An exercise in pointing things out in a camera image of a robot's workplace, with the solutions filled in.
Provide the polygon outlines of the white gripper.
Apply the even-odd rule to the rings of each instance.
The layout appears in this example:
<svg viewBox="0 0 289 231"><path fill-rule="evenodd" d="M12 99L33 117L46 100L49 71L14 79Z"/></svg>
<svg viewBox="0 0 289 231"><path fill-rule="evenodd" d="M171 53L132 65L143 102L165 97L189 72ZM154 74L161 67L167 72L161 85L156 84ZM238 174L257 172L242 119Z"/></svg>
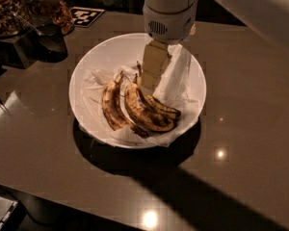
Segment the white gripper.
<svg viewBox="0 0 289 231"><path fill-rule="evenodd" d="M144 29L154 39L144 48L141 75L144 93L155 92L171 62L168 44L177 44L190 34L195 25L197 1L144 0Z"/></svg>

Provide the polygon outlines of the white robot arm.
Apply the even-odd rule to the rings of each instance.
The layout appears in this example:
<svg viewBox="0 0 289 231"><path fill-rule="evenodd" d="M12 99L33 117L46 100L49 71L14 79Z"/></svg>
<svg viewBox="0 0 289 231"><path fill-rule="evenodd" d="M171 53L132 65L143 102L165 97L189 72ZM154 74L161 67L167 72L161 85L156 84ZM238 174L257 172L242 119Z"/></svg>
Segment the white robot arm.
<svg viewBox="0 0 289 231"><path fill-rule="evenodd" d="M289 58L289 0L213 0ZM175 45L193 32L201 0L144 0L144 31Z"/></svg>

